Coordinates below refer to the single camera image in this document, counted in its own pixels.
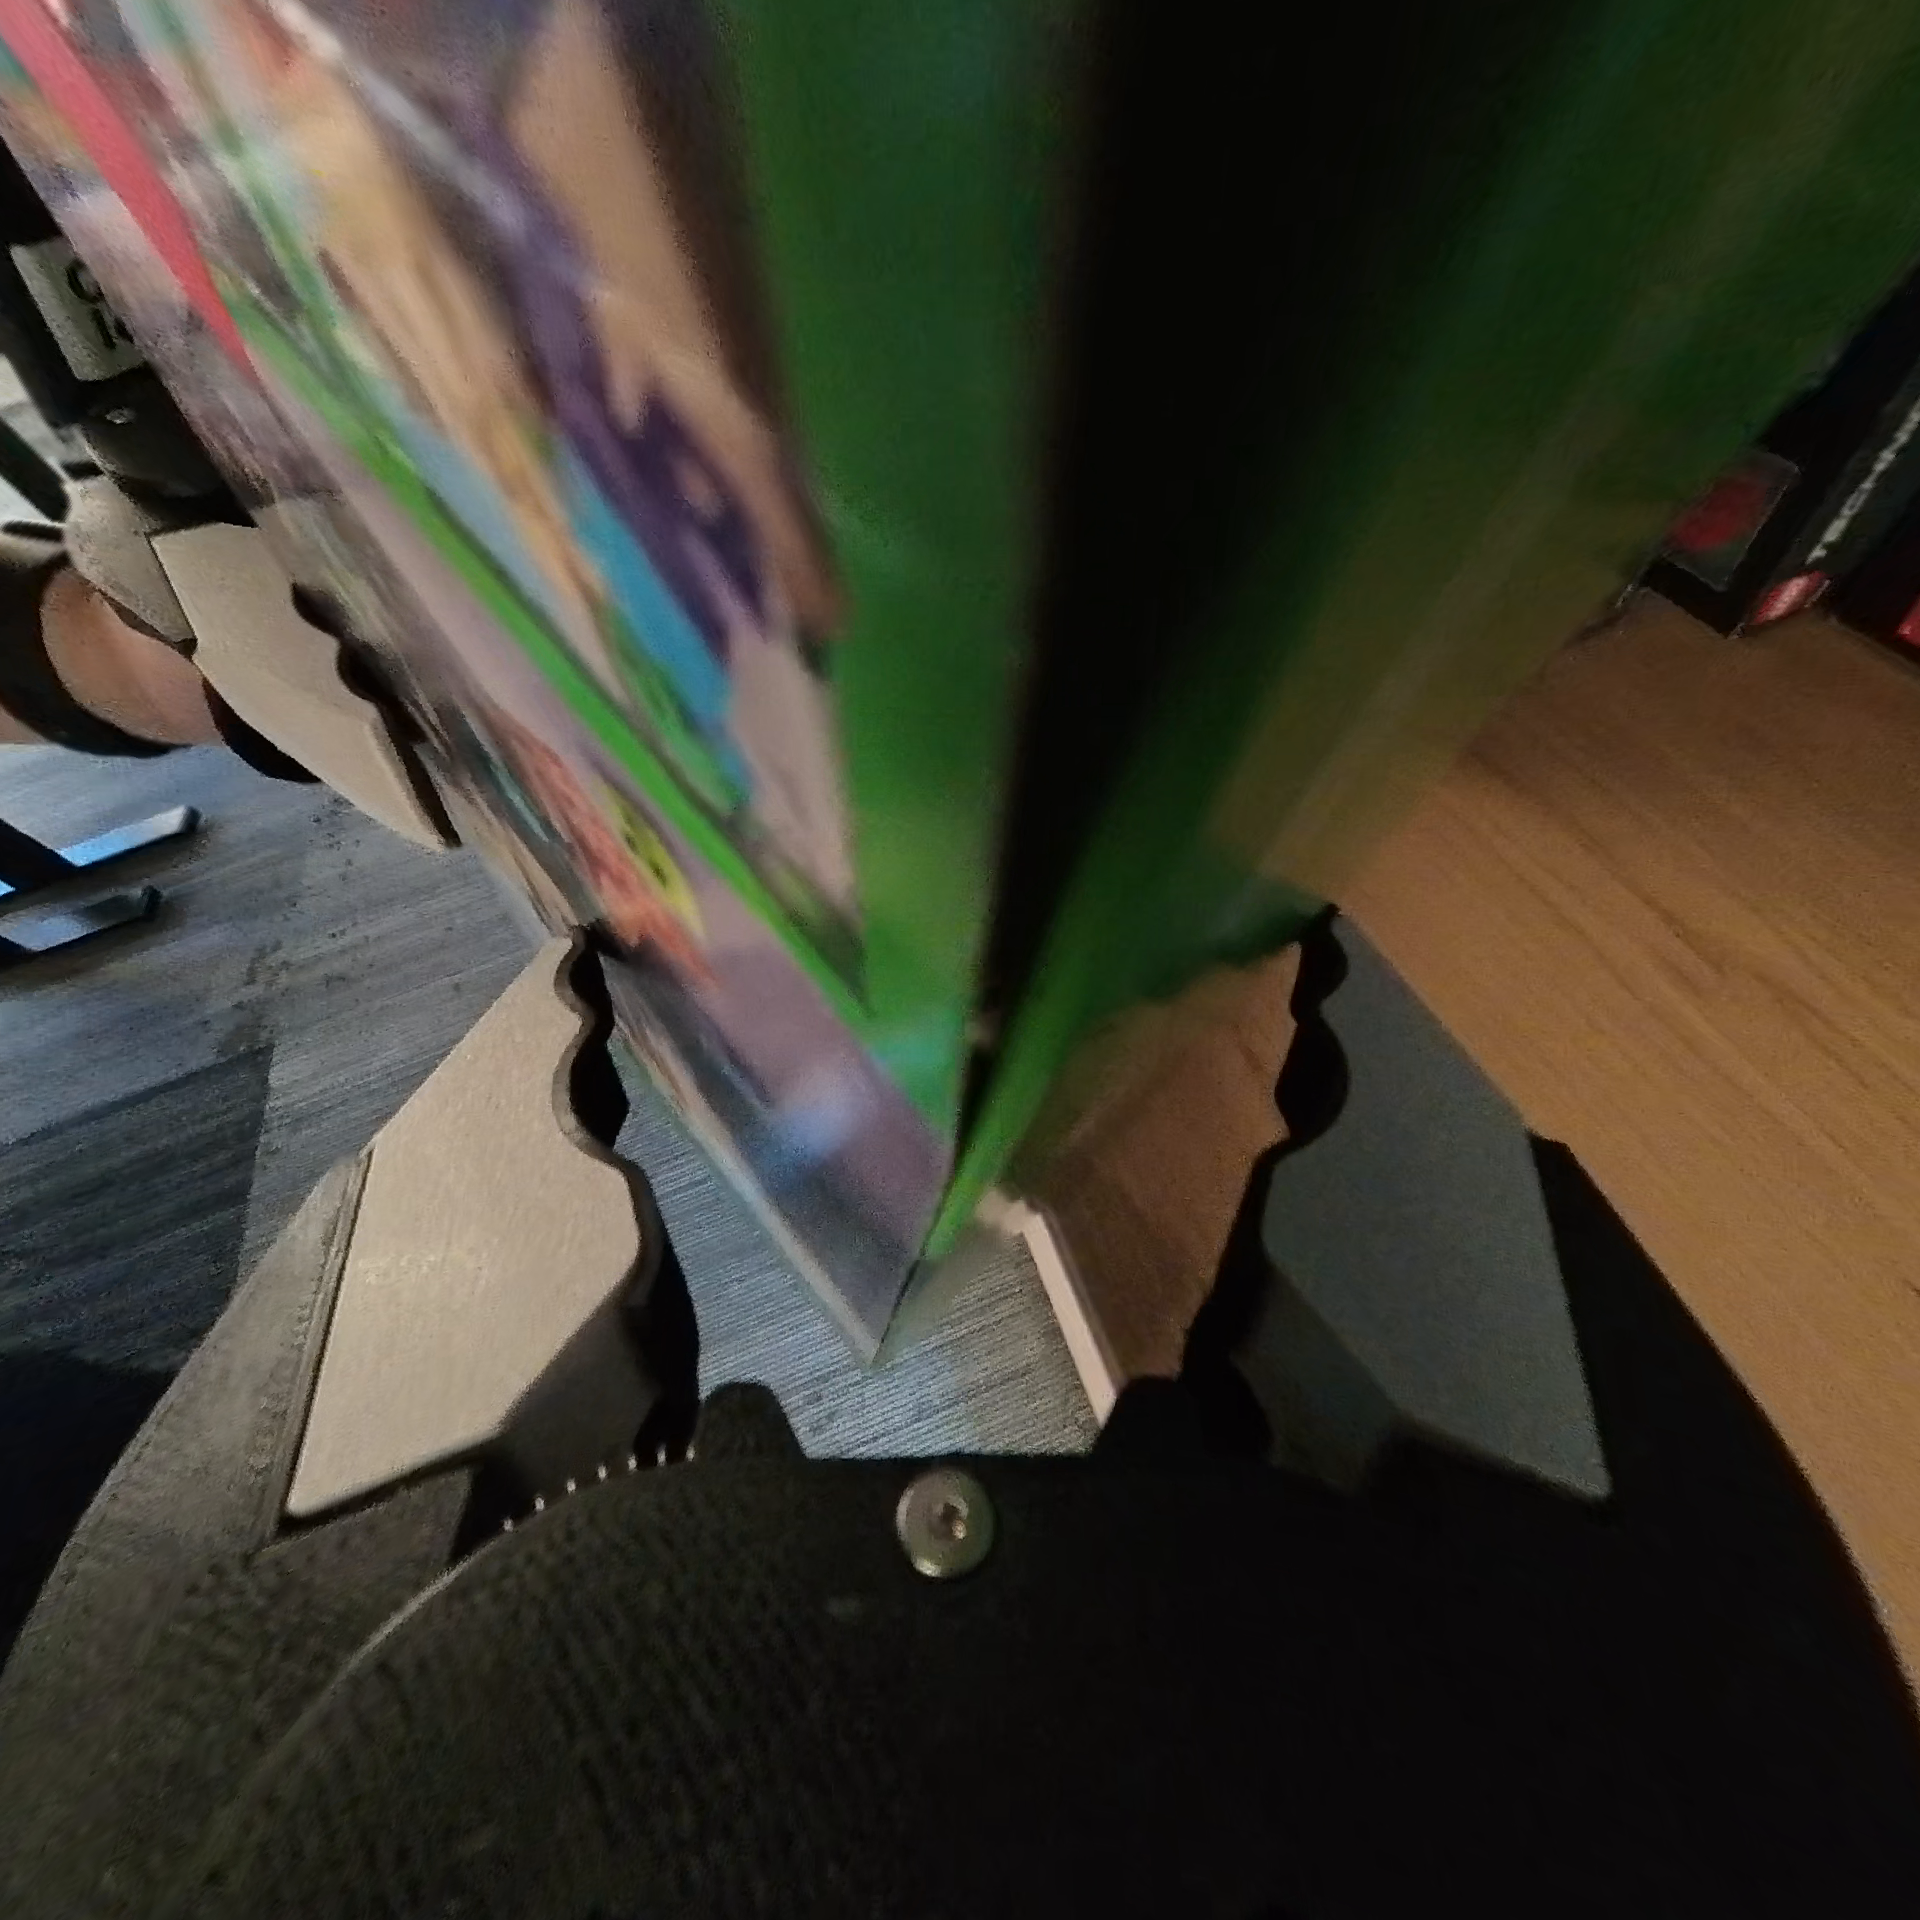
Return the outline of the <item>row of black toy boxes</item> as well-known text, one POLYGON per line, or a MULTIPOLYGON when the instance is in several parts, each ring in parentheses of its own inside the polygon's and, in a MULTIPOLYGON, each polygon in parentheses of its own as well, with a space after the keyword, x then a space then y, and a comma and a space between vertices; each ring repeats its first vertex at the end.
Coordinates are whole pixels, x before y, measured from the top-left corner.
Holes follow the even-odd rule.
POLYGON ((1639 579, 1718 635, 1808 612, 1916 500, 1918 269, 1677 514, 1639 579))

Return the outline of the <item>red tape strip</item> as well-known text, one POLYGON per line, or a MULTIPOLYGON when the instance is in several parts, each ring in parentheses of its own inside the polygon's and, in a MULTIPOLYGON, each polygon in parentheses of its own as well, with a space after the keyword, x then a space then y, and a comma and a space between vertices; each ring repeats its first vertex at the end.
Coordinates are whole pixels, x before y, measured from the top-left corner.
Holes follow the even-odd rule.
POLYGON ((187 306, 210 329, 229 358, 252 375, 254 364, 246 342, 207 271, 179 195, 111 100, 90 58, 78 50, 58 20, 54 4, 5 2, 3 41, 125 205, 133 225, 175 278, 187 306))

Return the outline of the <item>person's left hand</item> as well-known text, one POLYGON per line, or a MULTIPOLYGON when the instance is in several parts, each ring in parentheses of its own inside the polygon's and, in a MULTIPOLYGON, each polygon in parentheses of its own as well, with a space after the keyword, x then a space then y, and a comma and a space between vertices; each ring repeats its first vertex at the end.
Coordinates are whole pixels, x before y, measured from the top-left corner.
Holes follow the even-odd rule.
POLYGON ((223 743, 202 671, 130 626, 71 566, 40 591, 38 635, 54 679, 92 718, 163 747, 223 743))

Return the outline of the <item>black metal table foot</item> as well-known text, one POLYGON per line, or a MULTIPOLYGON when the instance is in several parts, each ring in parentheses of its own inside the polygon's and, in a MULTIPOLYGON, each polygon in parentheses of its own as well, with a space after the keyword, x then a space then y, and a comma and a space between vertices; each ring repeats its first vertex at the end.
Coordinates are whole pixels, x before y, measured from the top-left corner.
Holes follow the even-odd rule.
POLYGON ((3 821, 3 898, 22 901, 130 858, 189 841, 203 826, 197 806, 168 806, 136 823, 95 833, 66 847, 3 821))
POLYGON ((133 929, 151 925, 163 908, 156 884, 82 902, 62 902, 3 919, 3 971, 69 957, 133 929))

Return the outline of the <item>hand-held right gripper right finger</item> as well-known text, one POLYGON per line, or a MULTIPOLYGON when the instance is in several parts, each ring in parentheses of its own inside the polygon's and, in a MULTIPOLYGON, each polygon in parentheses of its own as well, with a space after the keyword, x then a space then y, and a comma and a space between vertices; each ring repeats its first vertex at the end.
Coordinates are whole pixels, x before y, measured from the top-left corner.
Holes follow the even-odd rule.
POLYGON ((1614 1483, 1519 1110, 1344 914, 1304 930, 1190 1386, 1230 1452, 1350 1490, 1405 1443, 1572 1501, 1614 1483))

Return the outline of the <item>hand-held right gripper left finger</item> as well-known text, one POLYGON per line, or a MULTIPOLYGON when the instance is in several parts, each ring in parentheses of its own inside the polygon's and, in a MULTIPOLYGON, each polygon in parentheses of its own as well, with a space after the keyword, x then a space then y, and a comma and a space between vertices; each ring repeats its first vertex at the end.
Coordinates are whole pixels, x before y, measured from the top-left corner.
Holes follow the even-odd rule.
POLYGON ((669 1453, 669 1236, 616 1151, 604 956, 549 941, 354 1177, 287 1521, 480 1467, 540 1503, 669 1453))

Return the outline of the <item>green toy box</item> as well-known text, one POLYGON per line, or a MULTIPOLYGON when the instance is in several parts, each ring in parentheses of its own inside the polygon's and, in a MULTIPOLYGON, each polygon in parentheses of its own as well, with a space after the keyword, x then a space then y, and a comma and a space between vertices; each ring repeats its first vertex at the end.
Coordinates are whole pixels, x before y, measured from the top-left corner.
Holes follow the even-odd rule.
POLYGON ((1916 4, 54 4, 14 153, 875 1351, 1916 255, 1916 4))

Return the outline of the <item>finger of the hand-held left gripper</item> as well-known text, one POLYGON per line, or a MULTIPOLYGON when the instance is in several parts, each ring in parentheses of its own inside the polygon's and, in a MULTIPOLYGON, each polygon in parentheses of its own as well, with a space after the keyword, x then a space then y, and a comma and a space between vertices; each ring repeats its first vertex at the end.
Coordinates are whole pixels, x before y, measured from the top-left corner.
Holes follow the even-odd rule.
POLYGON ((252 526, 158 534, 154 556, 194 637, 194 663, 231 714, 399 839, 459 846, 439 790, 343 644, 296 605, 294 582, 252 526))

